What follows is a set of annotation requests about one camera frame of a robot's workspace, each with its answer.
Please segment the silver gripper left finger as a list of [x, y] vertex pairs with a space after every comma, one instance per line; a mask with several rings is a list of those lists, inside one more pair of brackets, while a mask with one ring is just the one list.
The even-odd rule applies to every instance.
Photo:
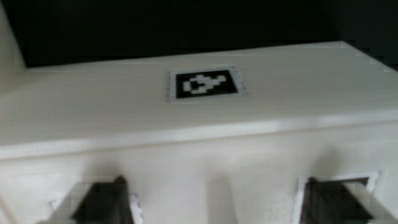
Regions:
[[122, 176], [92, 184], [71, 220], [74, 224], [134, 224]]

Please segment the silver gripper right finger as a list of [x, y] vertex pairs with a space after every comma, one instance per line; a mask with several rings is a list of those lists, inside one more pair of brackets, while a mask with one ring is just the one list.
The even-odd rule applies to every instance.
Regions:
[[367, 212], [341, 181], [309, 178], [298, 224], [367, 224]]

